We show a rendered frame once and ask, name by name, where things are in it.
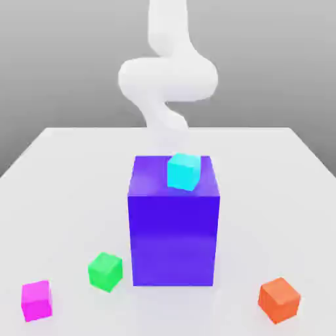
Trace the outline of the small cyan cube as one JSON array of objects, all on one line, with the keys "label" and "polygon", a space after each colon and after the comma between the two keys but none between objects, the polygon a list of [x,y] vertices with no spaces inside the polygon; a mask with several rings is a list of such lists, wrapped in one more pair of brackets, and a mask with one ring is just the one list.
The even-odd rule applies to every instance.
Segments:
[{"label": "small cyan cube", "polygon": [[200,181],[201,157],[175,154],[167,162],[167,186],[193,191]]}]

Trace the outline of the small orange cube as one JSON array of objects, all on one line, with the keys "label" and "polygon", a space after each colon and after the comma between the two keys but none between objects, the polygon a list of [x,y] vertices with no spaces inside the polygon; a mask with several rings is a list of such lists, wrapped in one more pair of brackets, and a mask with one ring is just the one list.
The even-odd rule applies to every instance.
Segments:
[{"label": "small orange cube", "polygon": [[258,305],[274,324],[297,315],[301,295],[279,277],[260,287]]}]

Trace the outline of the small magenta cube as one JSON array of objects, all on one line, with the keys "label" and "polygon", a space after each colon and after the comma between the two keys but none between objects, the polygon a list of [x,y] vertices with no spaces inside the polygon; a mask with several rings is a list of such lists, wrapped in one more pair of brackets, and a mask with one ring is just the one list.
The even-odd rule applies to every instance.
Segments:
[{"label": "small magenta cube", "polygon": [[21,308],[26,322],[53,315],[51,287],[48,280],[22,286]]}]

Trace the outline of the large blue box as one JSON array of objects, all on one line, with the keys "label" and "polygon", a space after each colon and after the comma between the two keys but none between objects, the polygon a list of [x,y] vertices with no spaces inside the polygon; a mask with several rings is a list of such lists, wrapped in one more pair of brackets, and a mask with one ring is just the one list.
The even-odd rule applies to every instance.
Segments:
[{"label": "large blue box", "polygon": [[213,285],[220,192],[211,158],[192,191],[167,186],[167,156],[136,156],[127,194],[135,286]]}]

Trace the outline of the small green cube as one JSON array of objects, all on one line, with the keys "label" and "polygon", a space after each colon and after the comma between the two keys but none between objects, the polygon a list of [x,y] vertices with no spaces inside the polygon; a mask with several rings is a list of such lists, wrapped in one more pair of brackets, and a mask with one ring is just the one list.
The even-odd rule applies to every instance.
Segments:
[{"label": "small green cube", "polygon": [[88,266],[89,282],[92,286],[110,293],[123,278],[122,259],[101,252]]}]

